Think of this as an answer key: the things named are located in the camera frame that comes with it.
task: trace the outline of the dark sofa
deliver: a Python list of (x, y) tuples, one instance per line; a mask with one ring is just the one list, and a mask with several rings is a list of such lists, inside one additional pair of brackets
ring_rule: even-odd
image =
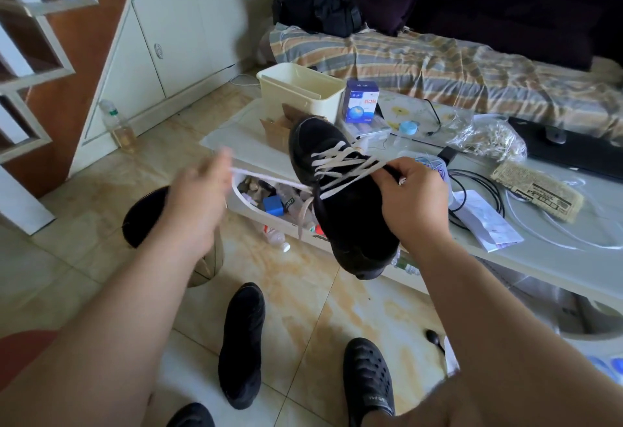
[(623, 64), (623, 0), (359, 0), (370, 27), (487, 44), (588, 70), (594, 55)]

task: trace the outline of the hand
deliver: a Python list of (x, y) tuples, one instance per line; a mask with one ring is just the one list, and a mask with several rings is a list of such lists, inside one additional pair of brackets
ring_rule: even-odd
[(400, 241), (452, 239), (448, 225), (448, 185), (439, 173), (406, 156), (387, 163), (407, 180), (399, 186), (385, 170), (372, 173), (383, 197), (383, 218)]
[(181, 171), (175, 178), (165, 208), (152, 234), (177, 250), (202, 258), (214, 244), (214, 229), (225, 213), (231, 189), (231, 151), (221, 150)]

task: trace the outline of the striped blanket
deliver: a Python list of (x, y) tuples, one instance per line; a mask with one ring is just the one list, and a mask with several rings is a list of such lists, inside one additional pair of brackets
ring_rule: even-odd
[(348, 38), (277, 24), (277, 62), (315, 66), (342, 79), (374, 80), (383, 89), (440, 104), (519, 116), (623, 144), (623, 92), (590, 73), (499, 53), (434, 34)]

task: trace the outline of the white coffee table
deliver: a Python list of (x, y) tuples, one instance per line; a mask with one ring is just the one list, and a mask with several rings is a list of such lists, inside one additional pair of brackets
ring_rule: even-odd
[[(441, 105), (436, 107), (440, 114), (448, 113), (450, 109)], [(282, 112), (279, 110), (265, 110), (262, 100), (256, 99), (205, 137), (202, 144), (214, 150), (220, 147), (231, 148), (236, 167), (298, 182), (289, 156), (268, 146), (259, 120), (260, 118), (277, 119), (281, 115)], [(395, 149), (392, 143), (393, 137), (385, 142), (385, 149), (370, 148), (369, 152), (381, 159), (390, 160), (403, 150)], [(416, 142), (412, 142), (410, 149), (432, 155), (437, 155), (440, 151), (439, 148)], [(584, 183), (580, 189), (589, 197), (589, 202), (584, 205), (572, 231), (588, 241), (612, 244), (609, 233), (604, 231), (604, 224), (616, 226), (617, 222), (623, 222), (623, 186), (535, 160), (528, 160), (528, 166), (545, 171), (558, 179), (580, 179)], [(495, 168), (495, 163), (471, 155), (459, 154), (449, 168), (475, 171), (488, 176)], [(236, 186), (243, 178), (234, 176), (234, 192), (227, 201), (229, 209), (296, 237), (298, 235), (296, 226), (264, 213), (242, 199)], [(462, 182), (467, 189), (478, 190), (478, 185), (470, 180), (463, 179)], [(603, 207), (604, 215), (597, 216), (591, 201), (599, 202)], [(623, 250), (602, 250), (574, 241), (552, 226), (530, 204), (514, 201), (513, 208), (519, 218), (539, 234), (562, 244), (577, 246), (581, 250), (565, 250), (540, 240), (514, 223), (508, 213), (507, 220), (525, 238), (521, 244), (486, 253), (469, 231), (451, 226), (452, 234), (455, 240), (474, 256), (534, 276), (541, 281), (573, 291), (623, 312)], [(309, 232), (303, 232), (303, 241), (331, 251), (328, 242)], [(383, 275), (427, 293), (424, 281), (418, 275), (407, 274), (393, 266), (387, 267)], [(609, 354), (612, 354), (612, 347), (618, 347), (623, 352), (623, 334), (612, 334), (602, 338), (609, 341), (605, 348)], [(578, 337), (578, 340), (581, 345), (582, 337)]]

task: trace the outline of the cream plastic bin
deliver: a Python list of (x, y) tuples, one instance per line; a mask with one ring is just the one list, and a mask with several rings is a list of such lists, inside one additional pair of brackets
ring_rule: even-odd
[(342, 107), (347, 82), (294, 63), (279, 63), (257, 73), (267, 107), (282, 104), (323, 116), (334, 123)]

